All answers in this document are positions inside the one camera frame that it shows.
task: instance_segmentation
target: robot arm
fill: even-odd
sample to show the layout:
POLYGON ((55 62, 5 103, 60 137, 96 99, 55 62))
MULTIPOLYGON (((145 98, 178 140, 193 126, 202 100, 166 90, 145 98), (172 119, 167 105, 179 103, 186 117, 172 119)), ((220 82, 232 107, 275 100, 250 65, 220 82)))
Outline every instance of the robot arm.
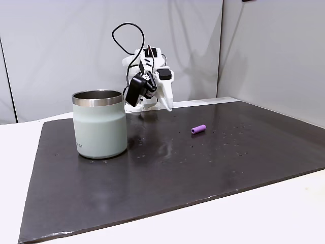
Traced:
POLYGON ((162 104, 167 111, 173 108, 172 82, 174 72, 165 66, 165 59, 159 48, 140 49, 135 54, 123 59, 128 67, 140 53, 129 69, 129 88, 125 100, 137 111, 156 109, 162 104))

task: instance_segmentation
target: light green mug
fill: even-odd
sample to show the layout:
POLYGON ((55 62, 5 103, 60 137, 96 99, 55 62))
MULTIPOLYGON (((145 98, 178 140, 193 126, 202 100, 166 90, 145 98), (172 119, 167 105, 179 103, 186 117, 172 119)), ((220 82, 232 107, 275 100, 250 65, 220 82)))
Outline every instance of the light green mug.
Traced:
POLYGON ((78 153, 92 159, 116 156, 127 147, 123 94, 88 90, 72 95, 78 153))

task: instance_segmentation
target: purple foam block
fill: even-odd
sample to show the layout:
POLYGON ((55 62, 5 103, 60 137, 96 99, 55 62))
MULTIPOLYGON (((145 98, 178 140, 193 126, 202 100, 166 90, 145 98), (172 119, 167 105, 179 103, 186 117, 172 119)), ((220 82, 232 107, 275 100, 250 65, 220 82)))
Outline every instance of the purple foam block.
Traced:
POLYGON ((192 128, 191 132, 192 132, 192 134, 197 134, 197 133, 200 133, 202 131, 205 131, 206 128, 207 127, 205 125, 197 126, 197 127, 192 128))

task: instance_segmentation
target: dark table surface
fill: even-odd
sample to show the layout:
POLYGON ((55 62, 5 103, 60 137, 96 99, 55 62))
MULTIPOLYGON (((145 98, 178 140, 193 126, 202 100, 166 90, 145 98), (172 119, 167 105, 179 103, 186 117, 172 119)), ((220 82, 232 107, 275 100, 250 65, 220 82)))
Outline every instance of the dark table surface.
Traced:
POLYGON ((78 155, 72 119, 45 123, 20 242, 101 229, 325 167, 325 130, 244 102, 127 114, 128 148, 78 155), (192 135, 192 127, 205 132, 192 135))

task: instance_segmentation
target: black cable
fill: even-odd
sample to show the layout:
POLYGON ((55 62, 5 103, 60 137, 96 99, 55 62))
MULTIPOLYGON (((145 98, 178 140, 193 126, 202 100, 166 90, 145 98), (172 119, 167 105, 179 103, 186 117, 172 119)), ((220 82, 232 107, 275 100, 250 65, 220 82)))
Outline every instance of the black cable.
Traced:
POLYGON ((162 56, 165 57, 165 64, 164 64, 164 66, 166 66, 166 64, 167 64, 167 58, 166 58, 166 56, 164 54, 162 54, 162 56))
POLYGON ((140 48, 140 51, 138 52, 138 54, 136 55, 136 57, 131 61, 131 63, 128 65, 128 67, 127 67, 127 72, 126 72, 126 83, 127 83, 127 86, 126 86, 126 88, 128 88, 128 86, 129 86, 129 83, 128 83, 128 73, 129 73, 129 70, 130 70, 130 68, 131 67, 133 67, 133 62, 139 57, 139 55, 140 55, 140 53, 141 53, 141 51, 142 51, 142 49, 143 49, 143 46, 144 46, 144 34, 143 34, 143 31, 141 30, 141 28, 140 27, 138 27, 136 24, 133 24, 133 23, 123 23, 123 24, 120 24, 117 28, 115 28, 113 31, 112 31, 112 38, 113 38, 113 40, 114 40, 114 42, 124 51, 124 52, 126 52, 128 55, 134 55, 134 53, 130 53, 130 52, 128 52, 128 51, 126 51, 118 42, 117 42, 117 40, 115 39, 115 37, 114 37, 114 33, 119 29, 119 28, 121 28, 122 26, 124 26, 124 25, 132 25, 132 26, 134 26, 134 27, 136 27, 136 28, 138 28, 138 30, 141 32, 141 35, 142 35, 142 45, 141 45, 141 48, 140 48))

